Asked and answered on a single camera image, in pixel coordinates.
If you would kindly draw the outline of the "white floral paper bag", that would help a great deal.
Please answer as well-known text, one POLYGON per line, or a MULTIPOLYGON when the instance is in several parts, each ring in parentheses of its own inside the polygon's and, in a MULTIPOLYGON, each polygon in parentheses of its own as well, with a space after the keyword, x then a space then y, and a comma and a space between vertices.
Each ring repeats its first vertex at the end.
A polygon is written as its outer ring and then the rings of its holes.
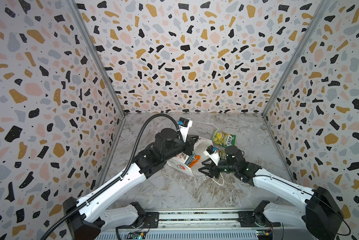
POLYGON ((205 167, 205 164, 218 166, 220 161, 219 150, 212 145, 211 140, 199 138, 194 144, 192 154, 186 155, 181 153, 171 160, 168 160, 168 165, 188 176, 197 178, 203 173, 199 172, 200 168, 205 167))

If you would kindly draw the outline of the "green lemon candy packet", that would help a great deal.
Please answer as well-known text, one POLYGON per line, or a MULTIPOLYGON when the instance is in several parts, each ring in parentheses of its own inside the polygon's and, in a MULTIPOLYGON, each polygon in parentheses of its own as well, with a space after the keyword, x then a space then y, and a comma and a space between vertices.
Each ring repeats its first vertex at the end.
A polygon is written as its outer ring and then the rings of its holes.
POLYGON ((220 130, 215 130, 211 138, 211 141, 214 144, 217 144, 225 148, 229 146, 234 146, 235 140, 236 140, 236 135, 228 134, 220 130))

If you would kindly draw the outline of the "teal mint blossom candy packet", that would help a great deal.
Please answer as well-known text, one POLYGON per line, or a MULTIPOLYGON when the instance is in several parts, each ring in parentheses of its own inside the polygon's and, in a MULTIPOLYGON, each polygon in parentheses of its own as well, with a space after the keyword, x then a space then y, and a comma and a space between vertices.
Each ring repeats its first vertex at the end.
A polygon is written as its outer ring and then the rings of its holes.
POLYGON ((226 153, 224 149, 217 149, 220 160, 226 160, 226 153))

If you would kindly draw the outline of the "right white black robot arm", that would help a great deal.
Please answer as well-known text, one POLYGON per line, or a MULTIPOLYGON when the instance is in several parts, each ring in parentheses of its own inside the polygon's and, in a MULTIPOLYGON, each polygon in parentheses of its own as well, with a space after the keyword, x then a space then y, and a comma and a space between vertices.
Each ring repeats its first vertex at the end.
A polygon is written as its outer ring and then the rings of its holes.
POLYGON ((257 226, 289 224, 309 231, 318 240, 333 240, 338 235, 344 222, 343 214, 327 189, 303 187, 278 177, 246 161, 243 151, 236 146, 225 149, 224 160, 213 146, 208 146, 203 153, 206 160, 201 163, 200 173, 210 178, 233 173, 241 182, 267 190, 290 203, 285 206, 261 201, 251 215, 257 226))

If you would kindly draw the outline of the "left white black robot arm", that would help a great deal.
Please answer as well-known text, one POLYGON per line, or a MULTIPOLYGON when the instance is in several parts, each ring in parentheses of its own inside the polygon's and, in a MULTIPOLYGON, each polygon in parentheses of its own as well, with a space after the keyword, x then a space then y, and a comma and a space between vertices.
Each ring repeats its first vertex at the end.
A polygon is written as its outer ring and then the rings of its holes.
POLYGON ((165 128, 135 157, 129 168, 107 181, 92 193, 69 198, 63 203, 67 226, 74 240, 94 240, 101 232, 118 227, 146 226, 146 211, 137 202, 126 207, 109 210, 117 199, 134 186, 144 182, 163 169, 168 160, 180 155, 190 156, 199 137, 188 135, 181 140, 174 129, 165 128))

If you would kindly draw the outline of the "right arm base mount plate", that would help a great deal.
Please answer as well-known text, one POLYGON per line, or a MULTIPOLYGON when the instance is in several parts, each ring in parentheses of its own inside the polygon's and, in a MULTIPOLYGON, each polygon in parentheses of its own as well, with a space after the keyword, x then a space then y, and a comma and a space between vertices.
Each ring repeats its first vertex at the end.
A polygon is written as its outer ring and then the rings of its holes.
POLYGON ((268 227, 272 225, 280 227, 280 223, 270 222, 263 213, 259 211, 239 211, 237 221, 240 223, 242 228, 249 227, 268 227))

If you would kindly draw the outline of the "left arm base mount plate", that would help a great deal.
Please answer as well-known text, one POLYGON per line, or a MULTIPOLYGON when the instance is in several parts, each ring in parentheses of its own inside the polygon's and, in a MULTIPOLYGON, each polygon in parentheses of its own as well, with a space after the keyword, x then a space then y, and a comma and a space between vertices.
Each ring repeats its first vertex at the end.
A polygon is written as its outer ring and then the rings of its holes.
POLYGON ((144 216, 138 217, 137 220, 129 226, 120 226, 119 229, 157 229, 159 225, 159 212, 146 212, 144 216))

